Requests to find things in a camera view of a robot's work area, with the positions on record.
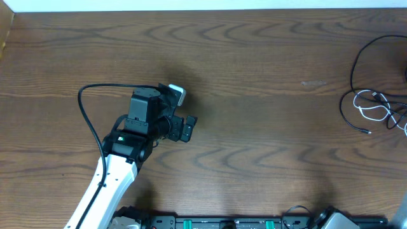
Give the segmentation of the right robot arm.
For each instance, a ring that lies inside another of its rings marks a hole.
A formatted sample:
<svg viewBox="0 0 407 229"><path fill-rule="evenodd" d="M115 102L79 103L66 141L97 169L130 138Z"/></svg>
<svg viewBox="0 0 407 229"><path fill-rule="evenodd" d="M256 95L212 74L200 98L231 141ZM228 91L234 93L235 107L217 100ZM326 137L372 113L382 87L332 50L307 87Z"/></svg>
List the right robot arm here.
<svg viewBox="0 0 407 229"><path fill-rule="evenodd" d="M351 218L334 207L328 207L309 224L312 229L406 229L406 195L393 218Z"/></svg>

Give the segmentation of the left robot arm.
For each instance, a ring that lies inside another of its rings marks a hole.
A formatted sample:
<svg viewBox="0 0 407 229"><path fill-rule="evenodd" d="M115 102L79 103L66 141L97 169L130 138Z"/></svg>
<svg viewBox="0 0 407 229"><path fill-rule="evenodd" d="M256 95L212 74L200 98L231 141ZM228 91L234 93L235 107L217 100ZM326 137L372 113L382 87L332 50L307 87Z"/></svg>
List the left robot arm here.
<svg viewBox="0 0 407 229"><path fill-rule="evenodd" d="M175 115L183 104L185 89L168 86L131 85L129 111L117 118L110 133L100 139L82 103L78 105L100 151L95 174L66 228L107 228L128 187L160 140L189 142L197 118Z"/></svg>

